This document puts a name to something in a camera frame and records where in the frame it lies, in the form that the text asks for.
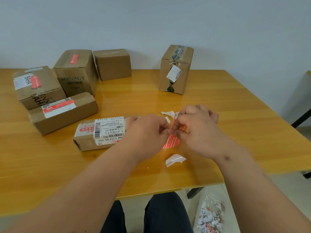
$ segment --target hand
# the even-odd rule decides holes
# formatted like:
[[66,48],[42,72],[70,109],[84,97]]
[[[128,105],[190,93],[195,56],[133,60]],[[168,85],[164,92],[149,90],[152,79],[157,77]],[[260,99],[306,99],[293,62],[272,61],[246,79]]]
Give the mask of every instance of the hand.
[[126,133],[120,145],[126,145],[137,163],[155,156],[164,146],[172,130],[164,117],[150,114],[126,119]]
[[[180,111],[172,127],[172,134],[192,150],[215,160],[218,156],[225,155],[235,144],[220,130],[217,122],[218,114],[205,105],[187,105]],[[188,133],[179,130],[182,125],[187,125]]]

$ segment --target cardboard box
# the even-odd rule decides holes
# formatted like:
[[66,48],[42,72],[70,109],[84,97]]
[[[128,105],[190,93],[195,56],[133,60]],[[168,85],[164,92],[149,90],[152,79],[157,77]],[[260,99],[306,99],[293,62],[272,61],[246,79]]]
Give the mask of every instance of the cardboard box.
[[97,70],[91,50],[67,50],[53,69],[66,95],[96,94]]
[[18,71],[13,74],[13,82],[18,100],[28,110],[66,98],[48,66]]
[[[118,143],[118,141],[120,141],[123,138],[123,135],[126,131],[126,118],[124,117],[122,117],[123,119],[120,119],[121,117],[114,117],[114,118],[118,119],[119,121],[115,121],[115,126],[110,126],[109,127],[110,129],[116,129],[116,127],[121,127],[121,126],[124,126],[124,127],[119,128],[119,130],[115,131],[111,135],[111,137],[106,136],[105,138],[102,138],[102,136],[99,134],[99,131],[98,131],[99,126],[96,126],[95,120],[87,120],[87,121],[80,122],[80,124],[78,125],[75,136],[73,137],[73,142],[77,145],[77,147],[81,151],[102,149],[102,148],[113,146],[114,144]],[[94,128],[95,128],[95,132],[98,133],[99,139],[95,139],[94,137]],[[105,139],[107,139],[107,143],[108,142],[113,142],[113,143],[102,144],[103,142],[105,142]]]
[[42,134],[48,134],[98,112],[94,97],[88,92],[30,110],[30,121]]
[[93,53],[102,81],[132,76],[131,59],[127,50],[97,50]]
[[[186,46],[170,45],[161,60],[159,90],[178,94],[185,92],[188,73],[191,66],[193,48]],[[181,73],[175,74],[175,82],[167,78],[173,65],[177,66]]]

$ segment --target dark pants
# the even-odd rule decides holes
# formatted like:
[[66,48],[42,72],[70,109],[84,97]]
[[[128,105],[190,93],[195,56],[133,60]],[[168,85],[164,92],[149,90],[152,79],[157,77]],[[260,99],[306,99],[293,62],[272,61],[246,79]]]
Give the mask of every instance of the dark pants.
[[[126,233],[124,212],[115,201],[100,233]],[[175,192],[155,194],[145,208],[144,233],[192,233],[185,206]]]

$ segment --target yellow table top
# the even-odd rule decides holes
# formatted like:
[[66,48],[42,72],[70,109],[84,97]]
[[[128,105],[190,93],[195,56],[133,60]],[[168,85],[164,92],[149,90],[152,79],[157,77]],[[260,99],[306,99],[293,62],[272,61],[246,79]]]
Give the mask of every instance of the yellow table top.
[[[79,122],[41,136],[17,101],[12,73],[0,70],[0,216],[29,211],[66,185],[105,149],[80,152],[72,138]],[[88,119],[179,111],[206,104],[219,126],[246,146],[270,174],[311,168],[311,143],[224,70],[190,70],[184,95],[158,90],[159,70],[98,82],[99,113]],[[187,158],[169,168],[173,154]],[[137,166],[118,197],[167,192],[223,182],[217,165],[184,144],[163,149]]]

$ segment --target forearm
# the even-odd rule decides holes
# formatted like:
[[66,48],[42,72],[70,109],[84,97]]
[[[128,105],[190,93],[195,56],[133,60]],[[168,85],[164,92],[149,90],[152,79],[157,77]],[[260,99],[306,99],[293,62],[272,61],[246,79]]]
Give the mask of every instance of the forearm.
[[98,233],[136,164],[115,145],[6,232]]
[[216,160],[241,232],[310,232],[311,223],[274,185],[248,151],[232,145]]

